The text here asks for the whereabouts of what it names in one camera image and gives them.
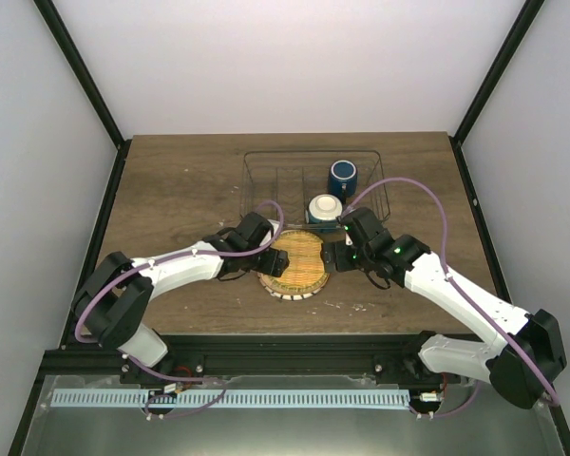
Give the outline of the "white bowl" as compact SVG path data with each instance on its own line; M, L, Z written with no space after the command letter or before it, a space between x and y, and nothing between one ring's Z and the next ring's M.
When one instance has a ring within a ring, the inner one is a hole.
M339 198L331 194L321 194L312 198L307 206L306 219L310 224L336 222L343 206Z

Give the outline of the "dark blue mug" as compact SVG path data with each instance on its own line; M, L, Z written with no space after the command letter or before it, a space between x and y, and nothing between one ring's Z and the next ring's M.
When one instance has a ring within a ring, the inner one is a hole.
M352 197L357 188L358 171L352 161L334 161L329 170L328 193L340 198Z

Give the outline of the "wire dish rack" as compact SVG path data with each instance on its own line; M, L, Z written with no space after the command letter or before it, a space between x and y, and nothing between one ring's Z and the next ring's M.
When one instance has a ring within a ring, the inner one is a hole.
M245 216L265 200L280 205L287 230L304 229L321 233L323 226L308 222L311 200L328 192L328 178L334 162L346 160L357 168L360 194L384 178L380 154L371 149L300 149L250 151L244 154L239 213Z

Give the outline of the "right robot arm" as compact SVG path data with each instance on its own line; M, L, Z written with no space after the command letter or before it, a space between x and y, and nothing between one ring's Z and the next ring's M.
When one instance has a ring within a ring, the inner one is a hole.
M530 313L486 291L416 237L393 237L366 207L347 214L341 225L344 239L321 247L327 272L361 271L382 289L396 284L431 301L479 338L428 336L403 359L409 380L423 383L434 373L473 378L490 384L519 409L554 399L550 387L567 365L554 315Z

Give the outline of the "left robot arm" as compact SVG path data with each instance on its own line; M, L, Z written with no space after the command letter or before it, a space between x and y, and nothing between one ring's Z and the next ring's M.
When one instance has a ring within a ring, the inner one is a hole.
M177 356L143 324L149 302L200 281L228 281L249 272L282 276L288 254L271 246L281 226L280 220L250 212L237 226L175 252L148 258L108 255L73 298L76 339L118 350L133 358L153 383L167 382Z

